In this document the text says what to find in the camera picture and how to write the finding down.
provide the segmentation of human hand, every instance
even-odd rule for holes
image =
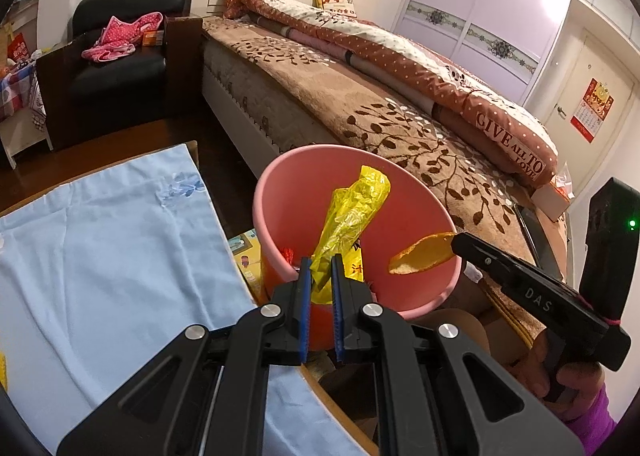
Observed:
[[[549,392],[549,376],[542,365],[548,351],[546,330],[533,343],[529,354],[510,372],[525,388],[539,398],[546,408],[563,422],[584,415],[593,405],[604,385],[604,372],[597,362],[571,362],[560,368],[556,375],[559,384],[577,389],[577,396],[568,404],[555,404],[542,400]]]

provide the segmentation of bucket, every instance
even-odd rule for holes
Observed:
[[[423,273],[394,275],[388,263],[417,240],[438,232],[456,232],[449,214],[431,191],[401,167],[361,149],[333,144],[299,147],[273,160],[258,180],[254,226],[262,250],[262,281],[274,287],[298,278],[280,254],[290,248],[294,263],[311,256],[318,244],[334,189],[349,187],[370,165],[385,173],[391,191],[360,237],[365,281],[378,302],[413,321],[441,305],[460,275],[461,259]],[[334,346],[331,305],[311,305],[309,349]]]

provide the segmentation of silver screw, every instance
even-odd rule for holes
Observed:
[[[362,307],[362,311],[364,312],[364,315],[368,315],[369,317],[378,317],[379,315],[382,315],[382,306],[378,303],[369,303]]]
[[[452,324],[441,324],[438,326],[438,333],[446,339],[458,336],[458,328]]]
[[[281,311],[282,310],[280,309],[280,306],[273,305],[271,303],[260,308],[260,313],[265,317],[277,317],[278,315],[280,315]]]
[[[194,324],[184,331],[184,336],[189,340],[196,341],[202,339],[206,333],[205,329],[199,324]]]

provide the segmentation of light blue tablecloth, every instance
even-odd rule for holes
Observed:
[[[254,305],[184,145],[0,218],[9,396],[50,451],[183,328]],[[273,367],[264,454],[361,455],[295,368]]]

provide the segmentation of armchair backrest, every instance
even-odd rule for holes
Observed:
[[[73,37],[107,26],[112,16],[131,23],[149,12],[181,13],[186,0],[82,0],[72,19]]]

